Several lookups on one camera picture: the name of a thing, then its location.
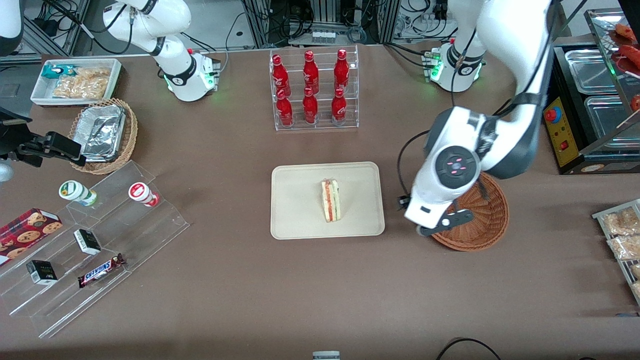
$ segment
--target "wicker basket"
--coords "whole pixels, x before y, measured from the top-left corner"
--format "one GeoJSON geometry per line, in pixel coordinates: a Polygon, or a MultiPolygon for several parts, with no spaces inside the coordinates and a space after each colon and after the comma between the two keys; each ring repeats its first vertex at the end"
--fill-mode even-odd
{"type": "Polygon", "coordinates": [[[509,224],[509,206],[498,183],[484,172],[480,181],[486,189],[489,201],[485,200],[478,183],[458,198],[460,209],[469,209],[474,219],[451,230],[441,231],[432,237],[440,243],[460,251],[479,251],[497,243],[504,236],[509,224]]]}
{"type": "MultiPolygon", "coordinates": [[[[103,100],[101,102],[96,102],[95,104],[91,104],[91,107],[99,107],[99,106],[108,106],[108,105],[118,105],[125,109],[127,112],[127,118],[125,119],[124,130],[122,133],[122,140],[120,141],[120,148],[118,150],[118,157],[116,160],[110,163],[86,163],[83,167],[79,167],[76,164],[71,164],[76,170],[82,172],[89,172],[93,175],[105,175],[110,172],[114,172],[119,168],[123,167],[129,158],[131,158],[131,154],[133,153],[133,148],[136,146],[136,136],[138,135],[138,121],[136,120],[136,114],[131,111],[129,105],[126,102],[120,99],[108,99],[103,100]]],[[[76,133],[76,126],[78,125],[78,120],[80,119],[80,114],[76,116],[76,120],[73,125],[71,125],[71,131],[69,132],[69,138],[73,139],[74,134],[76,133]]]]}

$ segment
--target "acrylic bottle rack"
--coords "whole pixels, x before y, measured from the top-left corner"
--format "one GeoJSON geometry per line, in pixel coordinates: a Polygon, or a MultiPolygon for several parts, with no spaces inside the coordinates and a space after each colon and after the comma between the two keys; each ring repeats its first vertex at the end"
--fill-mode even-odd
{"type": "Polygon", "coordinates": [[[58,213],[63,222],[59,232],[32,247],[29,255],[0,268],[0,292],[12,316],[31,318],[38,335],[50,338],[130,276],[140,265],[189,224],[157,190],[154,176],[133,161],[97,183],[93,206],[71,202],[58,213]],[[131,200],[127,191],[141,181],[160,194],[161,202],[148,208],[131,200]],[[73,232],[89,229],[102,250],[96,256],[80,251],[73,232]],[[79,288],[77,278],[122,253],[126,264],[97,281],[79,288]],[[36,285],[25,264],[32,259],[51,262],[58,282],[36,285]]]}
{"type": "Polygon", "coordinates": [[[344,47],[313,47],[314,58],[318,65],[320,75],[320,92],[316,94],[318,100],[318,121],[314,125],[307,124],[305,121],[302,100],[305,97],[305,78],[303,75],[303,67],[305,66],[305,51],[308,49],[287,48],[271,50],[269,57],[269,80],[271,82],[271,98],[273,102],[273,118],[276,130],[313,130],[313,129],[344,129],[349,127],[358,127],[360,97],[359,77],[358,77],[358,48],[356,46],[344,47]],[[339,49],[347,51],[347,62],[349,63],[349,85],[345,89],[344,98],[347,100],[346,121],[342,126],[335,126],[332,122],[331,101],[334,96],[333,85],[333,67],[337,61],[339,49]],[[289,101],[293,109],[294,124],[291,127],[284,127],[278,117],[276,108],[276,89],[273,83],[273,62],[271,58],[274,54],[282,57],[282,65],[287,69],[289,75],[289,86],[291,87],[291,96],[289,101]]]}

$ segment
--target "beige tray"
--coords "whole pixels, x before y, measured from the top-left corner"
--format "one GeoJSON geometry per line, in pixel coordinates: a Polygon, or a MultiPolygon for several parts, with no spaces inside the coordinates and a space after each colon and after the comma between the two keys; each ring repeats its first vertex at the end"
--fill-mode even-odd
{"type": "Polygon", "coordinates": [[[271,235],[278,240],[376,236],[385,230],[380,172],[372,162],[289,165],[271,173],[271,235]],[[342,219],[324,220],[320,183],[340,186],[342,219]]]}

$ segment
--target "table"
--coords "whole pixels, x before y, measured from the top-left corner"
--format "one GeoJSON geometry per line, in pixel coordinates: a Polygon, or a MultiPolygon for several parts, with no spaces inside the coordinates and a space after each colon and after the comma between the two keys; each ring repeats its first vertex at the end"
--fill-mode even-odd
{"type": "MultiPolygon", "coordinates": [[[[636,175],[560,176],[547,134],[527,173],[500,181],[511,210],[505,237],[478,253],[421,238],[396,211],[396,156],[451,106],[418,67],[360,46],[360,128],[276,133],[268,51],[233,53],[220,90],[179,102],[149,57],[120,58],[116,94],[140,123],[133,159],[193,225],[51,340],[0,311],[0,358],[434,359],[454,337],[487,342],[503,359],[640,357],[634,299],[590,215],[638,197],[636,175]],[[271,171],[279,165],[373,161],[380,167],[381,236],[278,241],[269,233],[271,171]]],[[[513,94],[495,58],[456,103],[491,113],[513,94]]],[[[78,109],[34,106],[32,131],[66,133],[78,109]]],[[[421,142],[405,152],[410,181],[421,142]]],[[[65,205],[60,160],[16,164],[0,193],[0,223],[35,206],[65,205]]],[[[459,344],[447,359],[491,359],[459,344]]]]}

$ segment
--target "red button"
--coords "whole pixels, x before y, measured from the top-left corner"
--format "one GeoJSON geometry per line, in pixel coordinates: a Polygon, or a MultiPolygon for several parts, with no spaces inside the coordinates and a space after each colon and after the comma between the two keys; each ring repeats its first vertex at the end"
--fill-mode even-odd
{"type": "Polygon", "coordinates": [[[556,119],[557,116],[558,114],[554,109],[550,109],[550,110],[547,110],[547,112],[545,112],[546,121],[552,122],[553,120],[556,119]]]}

